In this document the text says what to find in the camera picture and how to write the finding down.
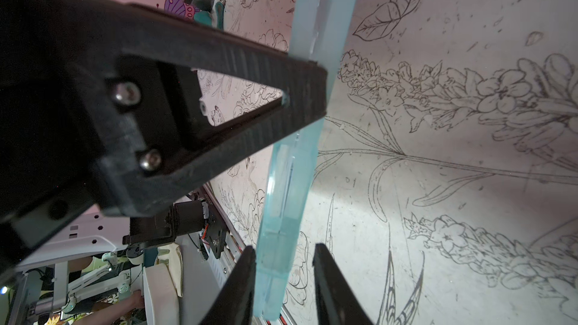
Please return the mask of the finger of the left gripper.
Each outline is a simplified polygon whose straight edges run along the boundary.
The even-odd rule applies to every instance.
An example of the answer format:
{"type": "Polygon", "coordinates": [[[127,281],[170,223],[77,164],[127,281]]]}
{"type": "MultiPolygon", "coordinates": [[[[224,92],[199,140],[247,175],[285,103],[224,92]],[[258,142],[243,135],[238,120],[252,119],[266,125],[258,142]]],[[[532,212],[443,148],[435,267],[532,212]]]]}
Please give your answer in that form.
{"type": "Polygon", "coordinates": [[[122,215],[156,215],[325,114],[328,74],[313,62],[140,5],[108,3],[101,32],[109,94],[96,108],[107,147],[99,204],[122,215]],[[214,126],[201,109],[200,70],[281,97],[214,126]]]}

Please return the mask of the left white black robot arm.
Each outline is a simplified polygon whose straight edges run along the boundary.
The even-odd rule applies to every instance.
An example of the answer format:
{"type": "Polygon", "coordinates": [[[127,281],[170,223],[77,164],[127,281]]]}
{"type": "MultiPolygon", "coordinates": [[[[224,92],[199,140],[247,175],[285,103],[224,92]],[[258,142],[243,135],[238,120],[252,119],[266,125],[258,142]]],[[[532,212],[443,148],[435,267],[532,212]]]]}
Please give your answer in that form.
{"type": "Polygon", "coordinates": [[[1,0],[1,277],[112,251],[322,118],[308,60],[109,0],[1,0]]]}

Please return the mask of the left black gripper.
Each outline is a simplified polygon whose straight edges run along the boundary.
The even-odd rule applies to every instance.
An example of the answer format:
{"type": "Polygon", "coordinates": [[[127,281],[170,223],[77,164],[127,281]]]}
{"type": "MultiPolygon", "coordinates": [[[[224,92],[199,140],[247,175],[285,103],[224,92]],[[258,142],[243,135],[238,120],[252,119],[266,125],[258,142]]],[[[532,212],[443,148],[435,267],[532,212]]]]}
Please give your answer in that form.
{"type": "Polygon", "coordinates": [[[108,128],[132,130],[104,77],[135,33],[135,5],[1,0],[1,273],[93,204],[133,216],[135,200],[97,162],[108,128]]]}

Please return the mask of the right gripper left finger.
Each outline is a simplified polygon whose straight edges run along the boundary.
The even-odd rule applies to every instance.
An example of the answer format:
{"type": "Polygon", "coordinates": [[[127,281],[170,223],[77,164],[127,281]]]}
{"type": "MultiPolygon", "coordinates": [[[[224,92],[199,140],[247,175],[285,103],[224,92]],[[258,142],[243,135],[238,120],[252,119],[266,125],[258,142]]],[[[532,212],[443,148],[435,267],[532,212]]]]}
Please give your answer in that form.
{"type": "Polygon", "coordinates": [[[251,324],[256,278],[256,253],[248,246],[233,265],[209,257],[220,292],[200,324],[251,324]]]}

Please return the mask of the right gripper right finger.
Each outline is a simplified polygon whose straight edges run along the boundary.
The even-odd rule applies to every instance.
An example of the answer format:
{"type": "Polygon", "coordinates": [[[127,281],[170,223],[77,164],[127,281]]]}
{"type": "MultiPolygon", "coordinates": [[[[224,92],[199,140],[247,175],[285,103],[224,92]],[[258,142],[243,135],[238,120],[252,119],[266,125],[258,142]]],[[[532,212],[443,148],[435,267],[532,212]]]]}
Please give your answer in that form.
{"type": "Polygon", "coordinates": [[[323,243],[315,245],[313,269],[319,324],[372,324],[323,243]]]}

